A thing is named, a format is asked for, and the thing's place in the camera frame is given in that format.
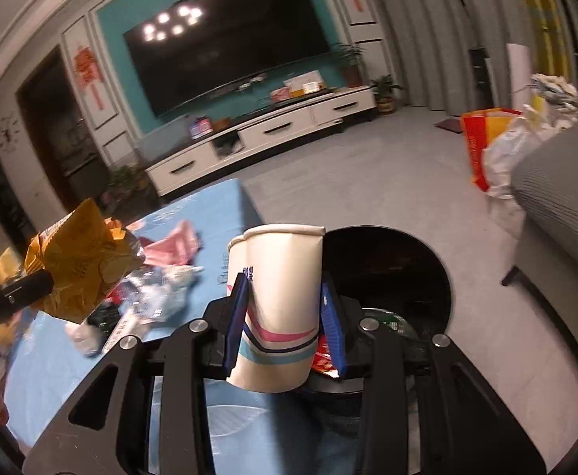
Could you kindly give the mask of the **white striped paper cup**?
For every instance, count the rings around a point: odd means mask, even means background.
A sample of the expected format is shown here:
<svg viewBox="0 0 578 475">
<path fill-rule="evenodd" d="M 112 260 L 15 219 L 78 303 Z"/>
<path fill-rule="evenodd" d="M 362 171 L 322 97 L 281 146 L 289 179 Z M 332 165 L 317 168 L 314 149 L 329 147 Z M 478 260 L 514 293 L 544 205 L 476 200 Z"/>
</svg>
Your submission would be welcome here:
<svg viewBox="0 0 578 475">
<path fill-rule="evenodd" d="M 229 384 L 278 393 L 306 381 L 318 342 L 323 239 L 323 226 L 266 224 L 228 243 L 226 291 L 239 274 L 250 283 Z"/>
</svg>

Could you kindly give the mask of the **pink plastic bag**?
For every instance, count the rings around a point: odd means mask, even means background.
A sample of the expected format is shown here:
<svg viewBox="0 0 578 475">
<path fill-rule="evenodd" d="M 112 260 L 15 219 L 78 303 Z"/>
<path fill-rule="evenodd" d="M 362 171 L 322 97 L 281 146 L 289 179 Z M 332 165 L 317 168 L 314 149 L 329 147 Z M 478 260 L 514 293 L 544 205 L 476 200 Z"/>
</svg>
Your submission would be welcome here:
<svg viewBox="0 0 578 475">
<path fill-rule="evenodd" d="M 201 249 L 197 232 L 188 220 L 179 222 L 167 237 L 157 241 L 140 237 L 145 263 L 156 267 L 187 266 Z"/>
</svg>

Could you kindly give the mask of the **yellow snack bag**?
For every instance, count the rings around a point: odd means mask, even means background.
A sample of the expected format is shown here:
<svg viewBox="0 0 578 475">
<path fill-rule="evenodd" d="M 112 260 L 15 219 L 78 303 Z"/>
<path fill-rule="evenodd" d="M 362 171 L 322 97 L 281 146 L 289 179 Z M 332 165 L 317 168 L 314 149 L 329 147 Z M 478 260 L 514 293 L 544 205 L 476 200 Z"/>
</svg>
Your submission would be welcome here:
<svg viewBox="0 0 578 475">
<path fill-rule="evenodd" d="M 54 281 L 52 292 L 32 307 L 78 324 L 143 264 L 137 239 L 87 198 L 31 240 L 24 267 L 28 275 L 45 270 Z"/>
</svg>

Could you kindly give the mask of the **white grey carton box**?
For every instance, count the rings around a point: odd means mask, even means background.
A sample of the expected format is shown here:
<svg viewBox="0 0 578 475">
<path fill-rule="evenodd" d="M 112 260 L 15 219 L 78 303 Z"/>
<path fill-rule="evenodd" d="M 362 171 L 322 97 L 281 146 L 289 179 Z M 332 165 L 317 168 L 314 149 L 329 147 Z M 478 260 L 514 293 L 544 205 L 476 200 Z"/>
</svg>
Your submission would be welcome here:
<svg viewBox="0 0 578 475">
<path fill-rule="evenodd" d="M 103 355 L 108 354 L 124 337 L 135 336 L 142 339 L 146 330 L 148 330 L 148 322 L 137 312 L 137 307 L 128 307 L 108 336 L 108 339 L 106 339 L 101 353 Z"/>
</svg>

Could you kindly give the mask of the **black round trash bin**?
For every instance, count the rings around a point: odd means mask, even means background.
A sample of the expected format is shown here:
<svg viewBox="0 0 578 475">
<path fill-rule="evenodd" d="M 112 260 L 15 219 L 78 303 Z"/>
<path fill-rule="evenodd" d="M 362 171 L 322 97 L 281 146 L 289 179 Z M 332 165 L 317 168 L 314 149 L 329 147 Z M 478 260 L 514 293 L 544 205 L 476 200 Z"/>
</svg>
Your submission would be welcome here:
<svg viewBox="0 0 578 475">
<path fill-rule="evenodd" d="M 357 407 L 365 373 L 361 319 L 375 319 L 414 340 L 444 333 L 452 311 L 450 279 L 423 241 L 382 226 L 351 226 L 325 234 L 322 268 L 322 282 L 333 283 L 344 309 L 347 371 L 328 378 L 312 370 L 299 392 L 322 407 Z"/>
</svg>

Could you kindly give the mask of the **red snack wrapper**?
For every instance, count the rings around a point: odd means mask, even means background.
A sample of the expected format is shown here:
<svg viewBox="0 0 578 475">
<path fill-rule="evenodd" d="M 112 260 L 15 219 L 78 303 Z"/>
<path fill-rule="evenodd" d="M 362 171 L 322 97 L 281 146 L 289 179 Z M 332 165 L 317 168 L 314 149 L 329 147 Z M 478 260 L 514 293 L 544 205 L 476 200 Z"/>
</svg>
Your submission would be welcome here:
<svg viewBox="0 0 578 475">
<path fill-rule="evenodd" d="M 332 363 L 328 341 L 324 334 L 318 338 L 312 370 L 328 378 L 339 378 L 339 374 Z"/>
</svg>

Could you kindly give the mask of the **light blue printed tablecloth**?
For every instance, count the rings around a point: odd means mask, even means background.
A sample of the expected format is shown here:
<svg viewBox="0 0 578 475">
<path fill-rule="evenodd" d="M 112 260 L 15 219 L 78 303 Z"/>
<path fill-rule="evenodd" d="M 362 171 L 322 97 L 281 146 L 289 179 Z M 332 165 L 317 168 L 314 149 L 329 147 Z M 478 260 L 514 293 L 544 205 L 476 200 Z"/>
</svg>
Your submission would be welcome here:
<svg viewBox="0 0 578 475">
<path fill-rule="evenodd" d="M 170 336 L 177 327 L 202 316 L 207 304 L 226 293 L 227 245 L 235 236 L 261 224 L 254 204 L 235 179 L 179 199 L 137 223 L 135 234 L 164 239 L 188 221 L 201 239 L 194 256 L 200 267 L 188 286 L 183 307 L 168 321 L 122 332 L 123 351 Z M 25 311 L 12 350 L 4 389 L 8 429 L 17 443 L 30 447 L 73 390 L 99 363 L 99 355 L 81 353 L 61 319 Z M 325 428 L 317 412 L 297 391 L 267 395 L 223 381 L 205 384 L 209 440 L 219 474 L 350 474 L 357 442 Z"/>
</svg>

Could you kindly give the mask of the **white TV cabinet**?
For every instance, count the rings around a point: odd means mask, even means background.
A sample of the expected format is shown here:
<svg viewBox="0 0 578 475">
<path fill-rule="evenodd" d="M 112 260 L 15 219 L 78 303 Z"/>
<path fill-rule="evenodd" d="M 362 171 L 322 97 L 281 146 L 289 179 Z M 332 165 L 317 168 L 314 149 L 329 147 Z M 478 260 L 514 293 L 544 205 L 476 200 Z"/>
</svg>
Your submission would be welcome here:
<svg viewBox="0 0 578 475">
<path fill-rule="evenodd" d="M 367 86 L 325 93 L 200 139 L 150 165 L 146 173 L 157 194 L 164 196 L 258 153 L 336 127 L 375 108 L 372 89 Z"/>
</svg>

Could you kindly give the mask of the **potted plant by cabinet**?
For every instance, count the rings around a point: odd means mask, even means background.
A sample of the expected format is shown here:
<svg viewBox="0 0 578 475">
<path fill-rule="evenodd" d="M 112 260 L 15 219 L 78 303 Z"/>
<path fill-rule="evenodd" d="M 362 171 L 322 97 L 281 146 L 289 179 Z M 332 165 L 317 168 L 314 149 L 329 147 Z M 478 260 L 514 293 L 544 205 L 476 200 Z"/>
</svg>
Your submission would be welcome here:
<svg viewBox="0 0 578 475">
<path fill-rule="evenodd" d="M 371 88 L 380 114 L 393 114 L 396 110 L 395 92 L 402 91 L 403 87 L 394 83 L 390 74 L 381 75 L 371 80 Z"/>
</svg>

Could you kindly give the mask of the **red Chinese knot decoration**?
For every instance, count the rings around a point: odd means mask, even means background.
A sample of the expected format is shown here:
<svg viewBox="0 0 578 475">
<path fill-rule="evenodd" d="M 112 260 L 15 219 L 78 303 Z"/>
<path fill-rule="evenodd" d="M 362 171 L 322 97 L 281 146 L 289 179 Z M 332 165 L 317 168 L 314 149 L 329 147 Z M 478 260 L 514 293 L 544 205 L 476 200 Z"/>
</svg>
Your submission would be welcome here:
<svg viewBox="0 0 578 475">
<path fill-rule="evenodd" d="M 99 110 L 105 109 L 101 95 L 96 87 L 97 83 L 102 83 L 98 62 L 88 46 L 80 45 L 73 58 L 74 70 L 78 76 L 78 84 L 85 92 L 90 92 Z"/>
</svg>

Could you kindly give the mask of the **red orange shopping bag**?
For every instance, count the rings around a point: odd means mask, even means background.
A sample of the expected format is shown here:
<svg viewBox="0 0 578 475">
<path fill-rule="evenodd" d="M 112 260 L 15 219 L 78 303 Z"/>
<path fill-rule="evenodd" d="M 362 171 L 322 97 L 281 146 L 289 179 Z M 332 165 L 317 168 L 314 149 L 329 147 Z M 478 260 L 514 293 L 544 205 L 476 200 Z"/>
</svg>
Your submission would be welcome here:
<svg viewBox="0 0 578 475">
<path fill-rule="evenodd" d="M 520 115 L 518 110 L 496 107 L 473 110 L 460 117 L 470 156 L 473 184 L 482 192 L 487 192 L 489 188 L 482 163 L 483 150 L 488 148 L 498 135 L 504 133 L 511 121 Z"/>
</svg>

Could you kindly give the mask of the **large black television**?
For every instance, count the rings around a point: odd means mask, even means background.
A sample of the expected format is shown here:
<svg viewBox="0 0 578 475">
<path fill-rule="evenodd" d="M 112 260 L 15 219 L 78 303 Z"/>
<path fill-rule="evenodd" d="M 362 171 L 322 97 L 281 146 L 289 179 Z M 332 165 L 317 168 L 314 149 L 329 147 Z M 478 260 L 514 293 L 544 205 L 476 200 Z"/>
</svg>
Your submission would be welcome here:
<svg viewBox="0 0 578 475">
<path fill-rule="evenodd" d="M 124 34 L 157 117 L 330 51 L 312 0 L 183 0 Z"/>
</svg>

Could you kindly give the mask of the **tall potted plant on cabinet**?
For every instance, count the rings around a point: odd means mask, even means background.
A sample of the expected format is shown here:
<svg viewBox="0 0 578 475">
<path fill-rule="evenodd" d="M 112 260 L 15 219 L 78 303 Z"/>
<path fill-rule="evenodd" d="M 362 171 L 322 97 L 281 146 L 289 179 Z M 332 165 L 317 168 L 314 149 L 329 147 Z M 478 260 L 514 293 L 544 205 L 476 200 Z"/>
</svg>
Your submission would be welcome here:
<svg viewBox="0 0 578 475">
<path fill-rule="evenodd" d="M 356 44 L 335 43 L 331 55 L 349 88 L 364 84 L 362 48 Z"/>
</svg>

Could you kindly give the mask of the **grey sofa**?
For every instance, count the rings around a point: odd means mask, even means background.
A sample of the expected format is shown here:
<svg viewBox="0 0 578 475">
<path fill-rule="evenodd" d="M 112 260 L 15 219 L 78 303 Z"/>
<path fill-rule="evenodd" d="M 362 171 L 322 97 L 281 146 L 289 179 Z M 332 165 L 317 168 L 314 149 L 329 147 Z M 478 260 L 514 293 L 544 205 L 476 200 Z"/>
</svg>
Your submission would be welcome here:
<svg viewBox="0 0 578 475">
<path fill-rule="evenodd" d="M 578 124 L 526 154 L 510 190 L 525 219 L 502 283 L 525 285 L 578 363 Z"/>
</svg>

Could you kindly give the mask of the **white plastic bag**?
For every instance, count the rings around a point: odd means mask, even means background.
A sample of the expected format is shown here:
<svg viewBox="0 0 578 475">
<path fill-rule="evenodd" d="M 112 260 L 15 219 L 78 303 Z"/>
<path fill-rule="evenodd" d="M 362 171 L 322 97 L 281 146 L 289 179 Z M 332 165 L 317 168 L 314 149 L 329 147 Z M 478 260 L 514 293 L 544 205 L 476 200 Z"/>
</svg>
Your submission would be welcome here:
<svg viewBox="0 0 578 475">
<path fill-rule="evenodd" d="M 577 113 L 561 113 L 546 104 L 544 111 L 524 105 L 520 116 L 510 121 L 503 133 L 482 153 L 487 179 L 488 212 L 493 221 L 513 238 L 518 238 L 525 211 L 511 192 L 511 173 L 529 153 L 533 153 L 555 135 L 578 124 Z"/>
</svg>

